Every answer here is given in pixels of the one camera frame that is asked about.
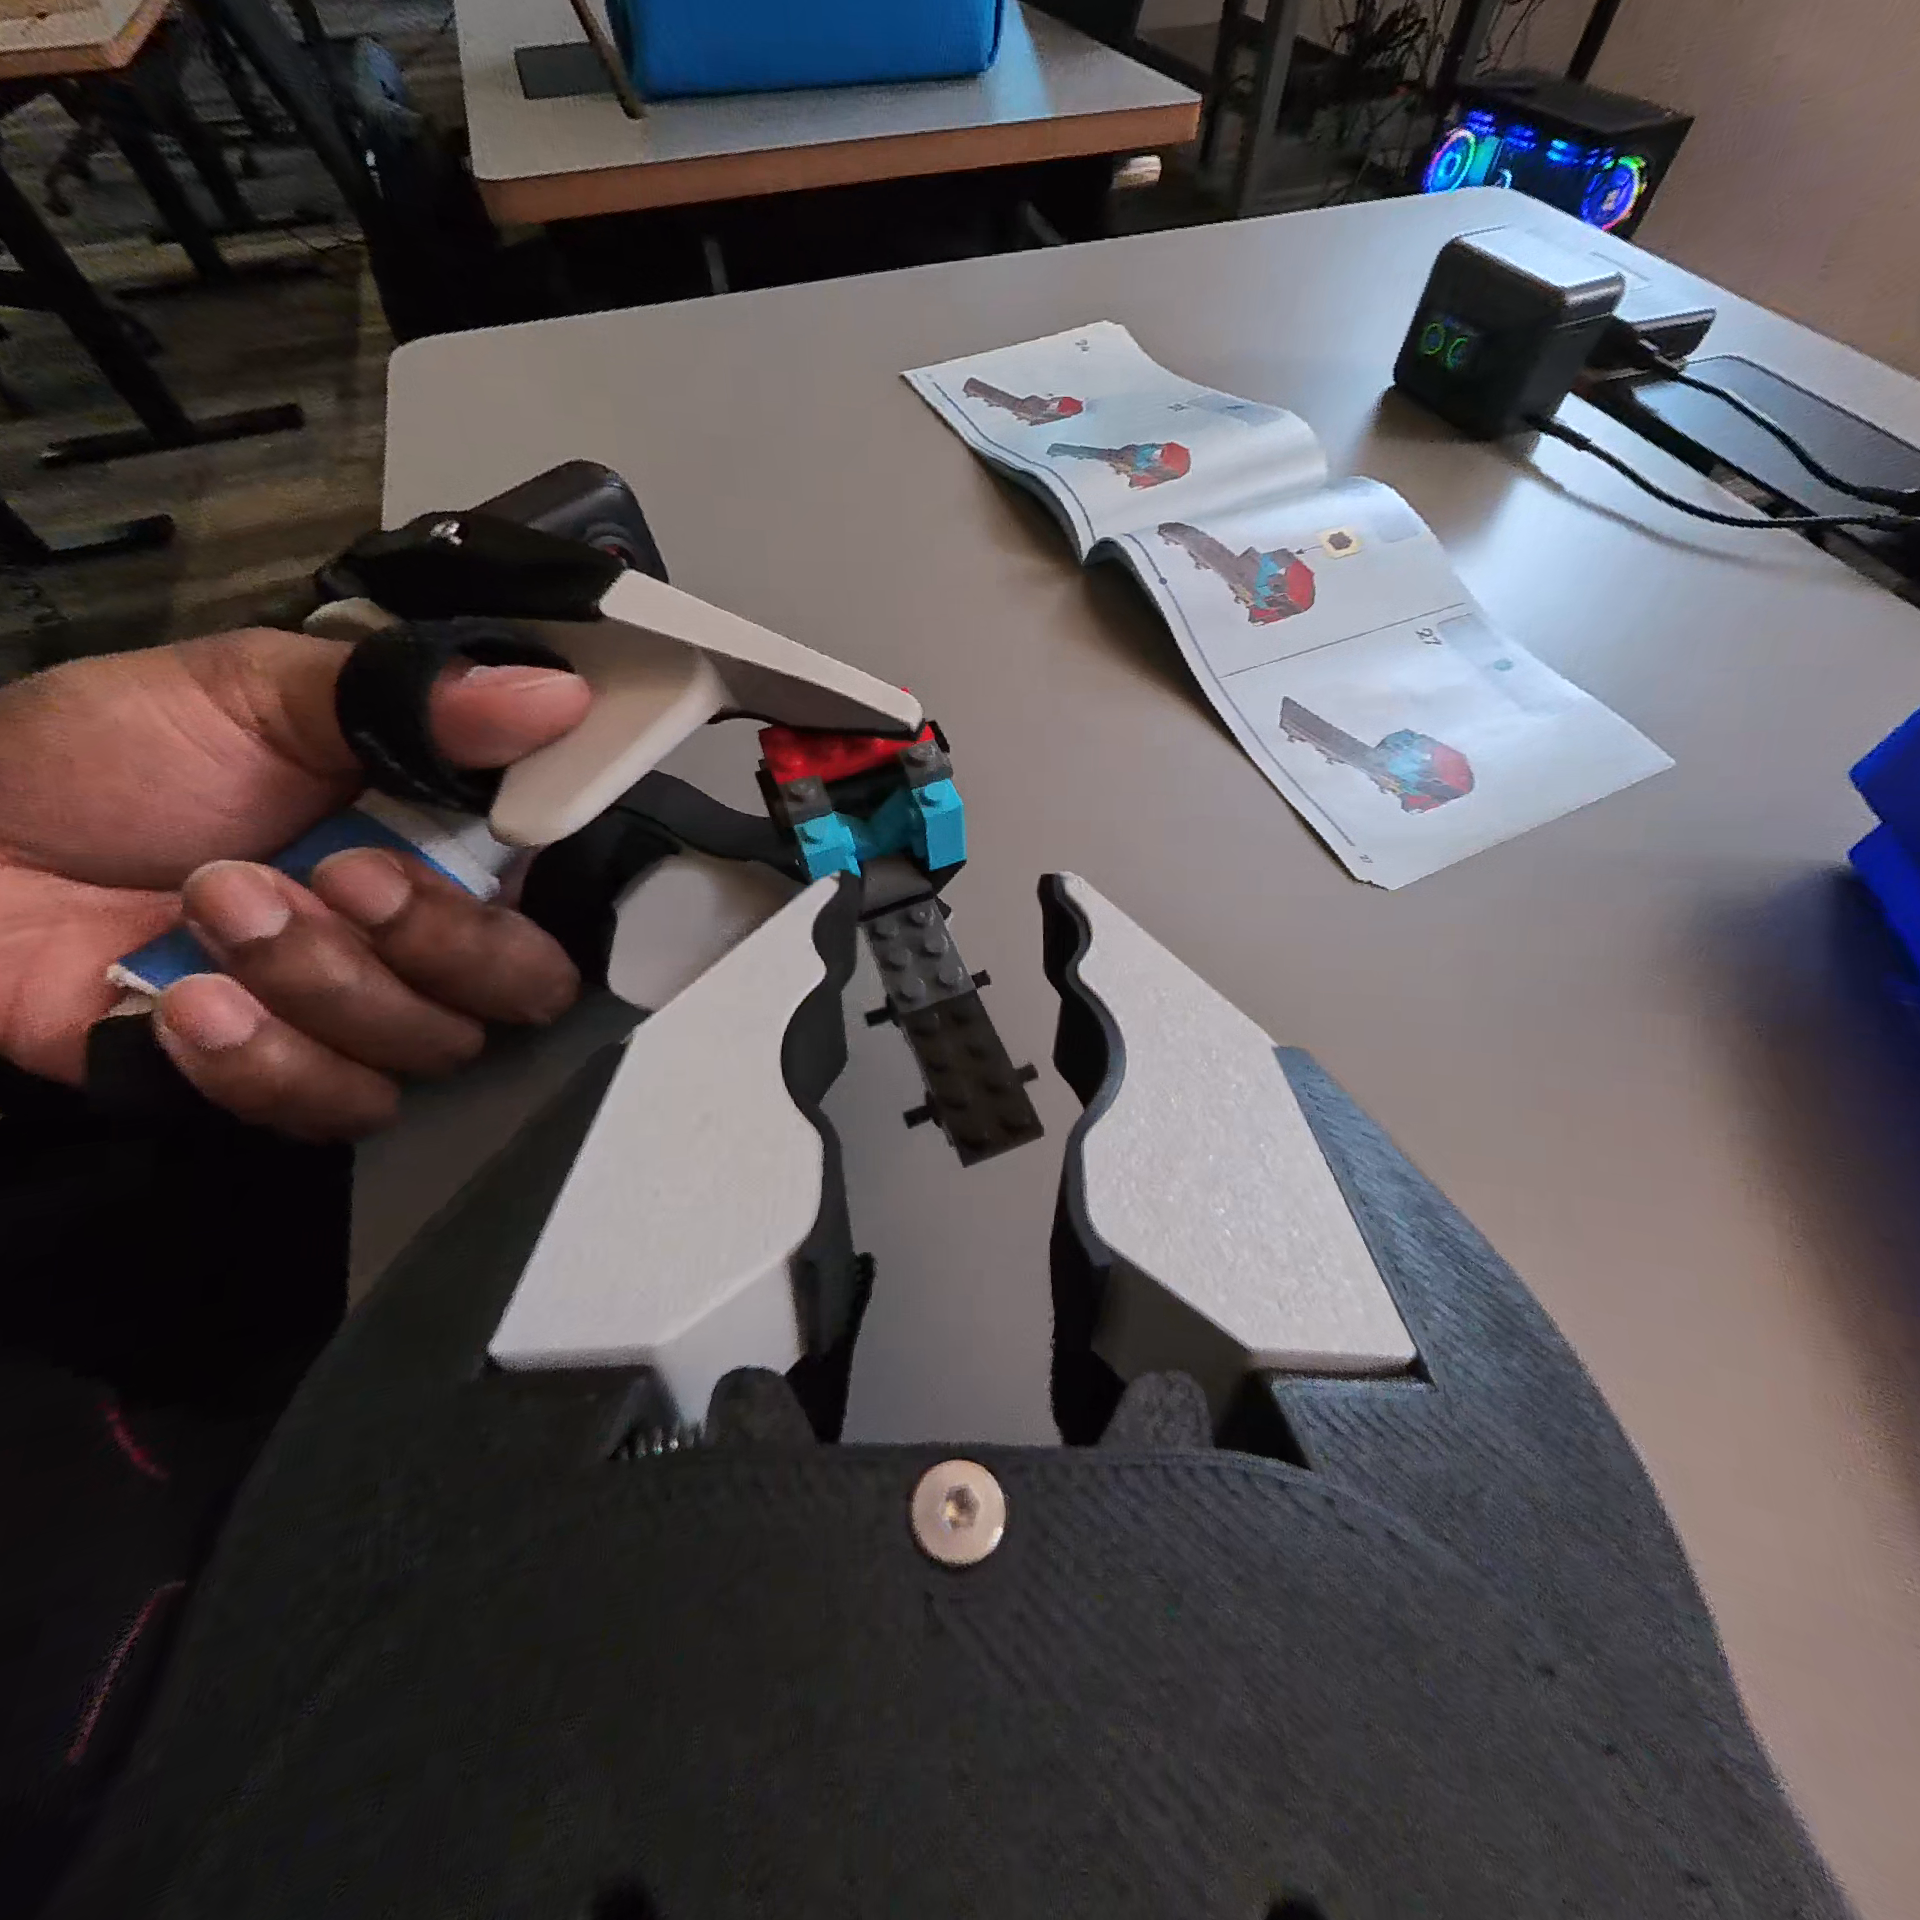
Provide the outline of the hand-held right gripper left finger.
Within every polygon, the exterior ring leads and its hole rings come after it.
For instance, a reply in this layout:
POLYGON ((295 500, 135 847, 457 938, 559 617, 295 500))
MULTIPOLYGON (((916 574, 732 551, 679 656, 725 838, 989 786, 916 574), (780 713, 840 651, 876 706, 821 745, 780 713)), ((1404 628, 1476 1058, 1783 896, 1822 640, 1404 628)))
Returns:
POLYGON ((828 1093, 859 887, 814 880, 641 1020, 490 1344, 508 1374, 644 1371, 671 1419, 736 1369, 843 1432, 874 1285, 828 1093))

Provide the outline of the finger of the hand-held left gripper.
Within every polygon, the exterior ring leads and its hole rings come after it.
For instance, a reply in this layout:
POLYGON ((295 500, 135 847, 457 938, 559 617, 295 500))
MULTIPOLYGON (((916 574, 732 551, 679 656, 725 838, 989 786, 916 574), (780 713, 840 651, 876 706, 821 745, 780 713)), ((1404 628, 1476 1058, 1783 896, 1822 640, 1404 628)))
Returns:
POLYGON ((620 574, 591 620, 520 622, 594 698, 572 732, 505 772, 490 827, 515 849, 586 829, 722 715, 885 737, 916 737, 927 719, 902 687, 636 570, 620 574))
POLYGON ((812 923, 833 880, 752 861, 671 854, 620 899, 606 961, 612 996, 652 1023, 696 992, 694 1020, 722 1034, 791 1017, 824 973, 812 923))

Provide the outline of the red teal toy brick model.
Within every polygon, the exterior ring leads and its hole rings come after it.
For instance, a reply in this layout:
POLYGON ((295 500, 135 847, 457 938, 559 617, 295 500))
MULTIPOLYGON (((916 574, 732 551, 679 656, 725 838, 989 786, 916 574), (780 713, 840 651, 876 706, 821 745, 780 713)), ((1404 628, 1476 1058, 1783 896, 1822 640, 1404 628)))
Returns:
POLYGON ((809 879, 851 877, 880 1004, 922 1076, 910 1125, 934 1123, 964 1164, 1043 1136, 1030 1094, 952 930, 945 887, 967 859, 967 816, 947 733, 934 722, 884 737, 760 730, 758 780, 768 814, 809 879))

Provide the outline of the person's left hand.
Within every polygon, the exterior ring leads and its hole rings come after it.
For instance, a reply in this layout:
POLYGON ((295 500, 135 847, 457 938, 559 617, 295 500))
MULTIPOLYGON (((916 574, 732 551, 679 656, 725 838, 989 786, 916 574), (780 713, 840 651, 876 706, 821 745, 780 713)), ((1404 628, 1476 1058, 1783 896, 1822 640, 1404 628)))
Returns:
POLYGON ((185 923, 216 971, 157 1001, 157 1043, 212 1105, 306 1140, 391 1125, 401 1086, 559 1020, 563 946, 406 851, 312 883, 266 858, 349 809, 335 642, 244 628, 76 659, 2 698, 2 1047, 76 1084, 110 967, 185 923))

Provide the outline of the grey background table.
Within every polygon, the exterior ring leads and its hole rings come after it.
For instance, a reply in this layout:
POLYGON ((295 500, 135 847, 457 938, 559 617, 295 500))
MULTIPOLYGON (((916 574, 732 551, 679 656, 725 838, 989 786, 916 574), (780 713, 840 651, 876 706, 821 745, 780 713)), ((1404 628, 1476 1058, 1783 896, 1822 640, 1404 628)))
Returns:
POLYGON ((454 8, 471 169, 498 225, 722 204, 1189 143, 1196 93, 1077 26, 1012 3, 993 67, 900 86, 658 101, 529 99, 524 46, 586 44, 561 2, 454 8))

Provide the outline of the wooden stick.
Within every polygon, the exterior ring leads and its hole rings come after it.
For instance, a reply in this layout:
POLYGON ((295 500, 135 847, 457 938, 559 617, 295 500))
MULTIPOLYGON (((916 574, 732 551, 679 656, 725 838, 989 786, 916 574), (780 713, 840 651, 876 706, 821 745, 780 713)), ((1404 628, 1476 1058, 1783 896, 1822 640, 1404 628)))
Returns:
POLYGON ((641 96, 636 84, 631 83, 628 60, 620 51, 620 46, 606 25, 606 19, 602 16, 600 3, 574 0, 574 2, 568 2, 568 7, 574 13, 574 19, 577 20, 577 25, 581 26, 589 38, 589 46, 594 58, 599 60, 599 65, 602 67, 605 79, 611 86, 611 93, 620 101, 624 114, 634 122, 644 120, 646 107, 641 103, 641 96))

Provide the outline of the brick instruction booklet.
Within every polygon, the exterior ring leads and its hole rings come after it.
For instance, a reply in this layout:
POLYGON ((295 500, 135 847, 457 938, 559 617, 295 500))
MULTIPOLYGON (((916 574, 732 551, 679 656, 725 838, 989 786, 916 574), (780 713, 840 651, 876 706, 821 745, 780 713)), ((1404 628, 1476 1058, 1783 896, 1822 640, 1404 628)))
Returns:
POLYGON ((1307 420, 1162 367, 1114 321, 904 374, 1082 562, 1129 570, 1262 775, 1398 890, 1667 773, 1503 638, 1400 492, 1307 420))

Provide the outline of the blue box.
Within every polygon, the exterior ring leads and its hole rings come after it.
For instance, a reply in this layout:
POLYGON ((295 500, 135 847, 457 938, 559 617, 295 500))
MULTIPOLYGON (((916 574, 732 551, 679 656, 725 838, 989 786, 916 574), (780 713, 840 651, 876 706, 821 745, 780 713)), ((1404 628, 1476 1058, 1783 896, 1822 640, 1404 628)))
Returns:
POLYGON ((644 99, 973 79, 1005 2, 608 2, 644 99))

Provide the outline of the person's dark clothing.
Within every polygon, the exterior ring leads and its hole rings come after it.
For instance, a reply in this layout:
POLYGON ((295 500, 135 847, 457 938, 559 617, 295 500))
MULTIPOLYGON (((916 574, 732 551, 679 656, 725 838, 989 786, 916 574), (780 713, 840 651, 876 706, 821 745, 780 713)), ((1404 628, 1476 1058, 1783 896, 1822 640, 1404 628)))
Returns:
POLYGON ((227 1508, 349 1308, 354 1151, 5 1069, 2 1912, 93 1823, 227 1508))

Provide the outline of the wooden table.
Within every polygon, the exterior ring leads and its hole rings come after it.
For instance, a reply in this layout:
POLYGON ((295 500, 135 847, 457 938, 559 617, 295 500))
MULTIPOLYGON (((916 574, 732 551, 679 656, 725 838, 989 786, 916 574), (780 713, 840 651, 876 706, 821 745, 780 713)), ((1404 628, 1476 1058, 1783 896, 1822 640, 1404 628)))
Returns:
POLYGON ((2 2, 2 79, 123 71, 172 10, 172 2, 2 2))

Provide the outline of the large blue plastic bin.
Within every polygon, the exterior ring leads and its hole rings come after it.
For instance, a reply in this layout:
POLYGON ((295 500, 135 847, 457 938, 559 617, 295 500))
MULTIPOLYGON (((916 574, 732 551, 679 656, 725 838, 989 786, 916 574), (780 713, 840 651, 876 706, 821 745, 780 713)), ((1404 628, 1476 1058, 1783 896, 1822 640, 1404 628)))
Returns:
POLYGON ((1892 994, 1918 1020, 1918 711, 1886 733, 1851 770, 1873 824, 1851 861, 1894 946, 1892 994))

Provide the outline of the black power adapter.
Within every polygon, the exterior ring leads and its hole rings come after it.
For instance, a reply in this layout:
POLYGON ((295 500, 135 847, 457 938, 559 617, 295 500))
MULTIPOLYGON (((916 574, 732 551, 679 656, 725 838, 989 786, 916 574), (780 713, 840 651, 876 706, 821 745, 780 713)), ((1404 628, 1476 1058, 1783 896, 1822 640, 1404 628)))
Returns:
POLYGON ((1516 438, 1557 412, 1624 295, 1616 263, 1532 230, 1457 234, 1428 274, 1395 388, 1471 440, 1516 438))

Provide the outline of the flat black device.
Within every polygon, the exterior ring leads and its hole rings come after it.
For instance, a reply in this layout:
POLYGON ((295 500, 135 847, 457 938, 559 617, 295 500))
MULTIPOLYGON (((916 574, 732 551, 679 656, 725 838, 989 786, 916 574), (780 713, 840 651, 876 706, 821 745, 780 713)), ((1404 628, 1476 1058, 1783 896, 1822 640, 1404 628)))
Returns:
POLYGON ((1886 510, 1916 513, 1916 443, 1822 397, 1741 355, 1713 355, 1688 364, 1696 381, 1744 399, 1774 420, 1828 474, 1861 482, 1866 494, 1831 489, 1725 397, 1662 377, 1632 381, 1618 397, 1618 418, 1732 491, 1770 492, 1805 513, 1886 510))

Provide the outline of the computer case with coloured fans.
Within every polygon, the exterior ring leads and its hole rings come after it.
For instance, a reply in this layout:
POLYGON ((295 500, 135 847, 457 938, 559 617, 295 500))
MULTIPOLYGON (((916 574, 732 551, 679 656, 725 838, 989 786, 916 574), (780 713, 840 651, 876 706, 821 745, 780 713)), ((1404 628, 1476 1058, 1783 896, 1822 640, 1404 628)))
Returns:
POLYGON ((1586 81, 1494 74, 1459 84, 1416 183, 1508 188, 1633 236, 1692 127, 1690 114, 1586 81))

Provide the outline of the black table leg frame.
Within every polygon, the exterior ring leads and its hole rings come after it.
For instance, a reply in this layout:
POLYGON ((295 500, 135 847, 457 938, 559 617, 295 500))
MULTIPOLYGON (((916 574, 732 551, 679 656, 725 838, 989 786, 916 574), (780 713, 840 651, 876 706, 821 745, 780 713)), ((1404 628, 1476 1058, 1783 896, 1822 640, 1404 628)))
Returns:
MULTIPOLYGON (((136 418, 136 426, 128 430, 50 445, 40 458, 44 465, 101 464, 306 426, 304 408, 295 402, 194 418, 151 364, 148 355, 135 345, 119 311, 84 277, 11 176, 2 176, 2 239, 5 251, 15 259, 15 267, 2 274, 5 308, 40 309, 58 318, 136 418)), ((45 566, 148 553, 168 546, 176 533, 176 519, 159 513, 116 522, 88 539, 56 541, 38 531, 8 499, 2 500, 5 566, 45 566)))

